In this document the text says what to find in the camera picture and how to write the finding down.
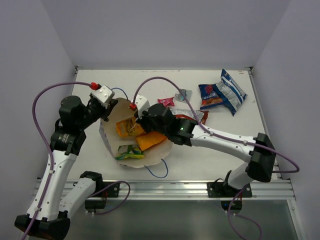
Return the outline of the orange snack bag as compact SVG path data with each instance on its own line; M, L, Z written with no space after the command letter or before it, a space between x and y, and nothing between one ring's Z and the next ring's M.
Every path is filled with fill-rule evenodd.
M146 134L142 134L140 136L137 136L135 138L137 144L139 145L139 148L142 151L145 151L159 143L162 143L165 141L167 137L159 132L152 131Z

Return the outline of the yellow candy bag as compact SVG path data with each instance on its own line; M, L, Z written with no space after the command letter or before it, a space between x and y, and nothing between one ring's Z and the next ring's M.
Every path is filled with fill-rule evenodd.
M138 137L145 133L143 128L136 122L134 116L118 121L115 126L116 132L122 138Z

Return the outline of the pink candy packet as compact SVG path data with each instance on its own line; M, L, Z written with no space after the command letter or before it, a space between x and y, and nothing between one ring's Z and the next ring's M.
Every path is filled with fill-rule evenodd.
M168 108L173 108L175 106L174 97L158 99L157 102Z

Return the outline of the blue checkered paper bag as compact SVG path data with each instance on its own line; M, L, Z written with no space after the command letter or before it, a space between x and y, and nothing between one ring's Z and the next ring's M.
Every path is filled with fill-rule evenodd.
M118 165L132 169L149 168L161 164L168 157L173 143L164 139L157 144L142 150L136 136L120 136L116 130L116 123L134 116L129 108L130 101L117 97L118 103L108 117L108 121L101 120L99 134L111 159Z

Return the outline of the green yellow snack packet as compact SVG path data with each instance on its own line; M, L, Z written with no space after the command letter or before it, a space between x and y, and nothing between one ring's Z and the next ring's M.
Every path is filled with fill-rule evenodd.
M115 159L120 161L126 159L143 159L144 157L144 151L142 151L137 144L128 144L118 147Z

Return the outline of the grey small snack packet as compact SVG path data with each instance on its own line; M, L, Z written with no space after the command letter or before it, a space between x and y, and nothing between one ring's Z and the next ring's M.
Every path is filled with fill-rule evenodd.
M180 89L179 93L175 94L175 99L179 102L185 103L186 100L190 101L192 91L188 89Z

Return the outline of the red chips bag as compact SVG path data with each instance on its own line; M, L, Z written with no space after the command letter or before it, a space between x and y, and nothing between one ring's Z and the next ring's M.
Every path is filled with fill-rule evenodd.
M171 108L172 114L177 118L196 120L196 118L204 125L208 119L209 111L208 110L194 110L194 113L190 109L182 109L182 108Z

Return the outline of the blue Burts chips bag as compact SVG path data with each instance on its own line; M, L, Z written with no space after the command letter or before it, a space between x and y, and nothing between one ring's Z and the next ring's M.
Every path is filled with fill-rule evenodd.
M233 116L248 96L225 69L221 70L218 83L199 84L198 88L201 97L200 110L223 105Z

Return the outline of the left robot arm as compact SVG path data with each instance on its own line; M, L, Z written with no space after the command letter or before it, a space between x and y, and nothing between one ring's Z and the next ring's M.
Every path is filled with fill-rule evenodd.
M118 103L109 99L106 105L91 96L84 105L78 96L65 97L60 103L60 118L50 138L47 166L37 194L26 214L16 217L14 225L23 232L22 239L33 236L46 240L63 240L76 211L92 196L103 193L102 175L86 171L76 186L62 196L69 172L86 139L85 129L98 119L107 120Z

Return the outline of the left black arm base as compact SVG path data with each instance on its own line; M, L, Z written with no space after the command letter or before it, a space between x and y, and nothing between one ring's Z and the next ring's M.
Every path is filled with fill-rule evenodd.
M108 189L105 189L111 184L113 184L113 182L111 181L102 182L102 185L98 187L95 193L99 190L104 191L100 192L99 194L91 198L88 198L84 202L84 207L86 211L94 213L101 212L107 206L108 200L117 199L119 197L120 183L116 182L115 185L109 187Z

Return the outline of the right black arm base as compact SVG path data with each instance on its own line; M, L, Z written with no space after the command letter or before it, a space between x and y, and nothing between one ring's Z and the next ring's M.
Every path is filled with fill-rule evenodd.
M220 205L225 211L229 209L231 200L240 191L229 187L221 178L207 182L206 189L209 198L220 199ZM251 185L245 185L244 191L231 204L230 212L232 214L240 213L243 207L243 198L251 198L252 196Z

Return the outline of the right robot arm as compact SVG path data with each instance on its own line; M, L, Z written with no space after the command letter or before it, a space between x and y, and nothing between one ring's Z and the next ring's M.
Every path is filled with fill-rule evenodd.
M243 161L238 168L230 170L223 181L216 180L209 185L212 189L210 196L234 197L253 181L271 181L276 155L266 134L250 137L214 132L196 120L176 117L160 103L150 107L138 107L132 103L130 108L146 133L157 132L176 145L208 148Z

